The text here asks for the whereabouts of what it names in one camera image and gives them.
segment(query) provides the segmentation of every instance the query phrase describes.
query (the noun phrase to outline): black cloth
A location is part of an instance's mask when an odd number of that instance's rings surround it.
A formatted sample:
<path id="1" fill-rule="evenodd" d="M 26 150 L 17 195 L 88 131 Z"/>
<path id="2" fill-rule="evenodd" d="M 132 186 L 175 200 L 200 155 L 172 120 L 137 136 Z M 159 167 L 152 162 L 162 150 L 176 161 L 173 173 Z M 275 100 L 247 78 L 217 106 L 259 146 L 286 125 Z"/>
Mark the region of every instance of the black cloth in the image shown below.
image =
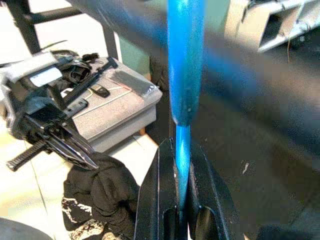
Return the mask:
<path id="1" fill-rule="evenodd" d="M 64 182 L 66 230 L 74 240 L 133 239 L 139 186 L 120 161 L 103 153 L 92 159 L 98 170 L 73 166 Z"/>

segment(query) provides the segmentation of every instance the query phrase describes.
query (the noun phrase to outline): black metal frame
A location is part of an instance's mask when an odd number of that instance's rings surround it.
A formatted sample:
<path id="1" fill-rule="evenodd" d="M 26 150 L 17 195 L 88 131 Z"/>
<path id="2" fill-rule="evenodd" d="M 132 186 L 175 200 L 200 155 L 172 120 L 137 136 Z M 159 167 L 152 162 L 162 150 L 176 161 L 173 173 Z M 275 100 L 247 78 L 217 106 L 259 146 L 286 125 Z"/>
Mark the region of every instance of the black metal frame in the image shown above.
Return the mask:
<path id="1" fill-rule="evenodd" d="M 41 50 L 35 29 L 36 24 L 82 14 L 80 10 L 73 6 L 33 13 L 30 12 L 28 0 L 6 0 L 5 2 L 15 20 L 15 25 L 19 28 L 32 54 L 38 53 Z M 108 56 L 118 59 L 114 32 L 105 25 L 102 26 L 102 29 Z"/>

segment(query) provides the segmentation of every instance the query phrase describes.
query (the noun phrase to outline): blue pole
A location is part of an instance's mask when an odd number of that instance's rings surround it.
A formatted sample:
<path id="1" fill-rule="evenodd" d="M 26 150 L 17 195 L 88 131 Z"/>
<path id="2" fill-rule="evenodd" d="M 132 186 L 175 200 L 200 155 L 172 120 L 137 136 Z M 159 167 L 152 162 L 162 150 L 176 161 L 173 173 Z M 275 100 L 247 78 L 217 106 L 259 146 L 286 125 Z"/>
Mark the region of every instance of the blue pole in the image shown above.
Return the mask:
<path id="1" fill-rule="evenodd" d="M 170 103 L 176 123 L 175 162 L 181 231 L 186 229 L 190 166 L 190 125 L 197 112 L 202 78 L 205 0 L 168 0 L 168 67 Z"/>

